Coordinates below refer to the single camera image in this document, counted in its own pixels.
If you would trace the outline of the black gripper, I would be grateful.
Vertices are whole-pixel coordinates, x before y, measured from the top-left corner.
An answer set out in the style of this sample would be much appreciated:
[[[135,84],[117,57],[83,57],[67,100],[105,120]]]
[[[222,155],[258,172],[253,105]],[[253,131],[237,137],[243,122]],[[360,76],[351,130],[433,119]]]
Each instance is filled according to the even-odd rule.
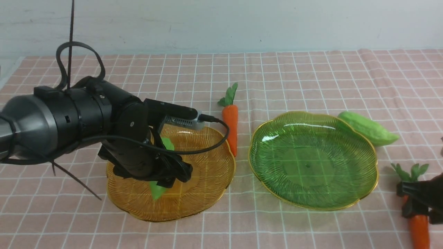
[[[443,183],[442,174],[431,180],[416,182],[401,181],[397,184],[397,196],[407,197],[402,205],[401,215],[410,219],[414,216],[428,217],[431,225],[443,223]]]
[[[110,135],[145,142],[151,137],[148,109],[142,102],[123,106],[116,112]],[[98,156],[114,164],[114,173],[123,178],[150,180],[154,189],[172,188],[175,180],[186,183],[191,179],[193,167],[182,156],[166,156],[166,166],[157,152],[128,140],[106,139]]]

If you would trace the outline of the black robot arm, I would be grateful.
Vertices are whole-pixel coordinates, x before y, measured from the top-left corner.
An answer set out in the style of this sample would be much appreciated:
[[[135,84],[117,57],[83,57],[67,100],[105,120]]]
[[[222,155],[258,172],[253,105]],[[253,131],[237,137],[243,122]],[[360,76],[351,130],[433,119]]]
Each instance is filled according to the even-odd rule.
[[[1,162],[38,165],[101,143],[107,192],[122,211],[169,222],[212,207],[234,178],[234,126],[196,109],[145,99],[95,77],[63,90],[39,86],[1,110]],[[303,111],[256,129],[254,175],[273,195],[317,211],[348,208],[379,180],[369,136],[349,121]]]

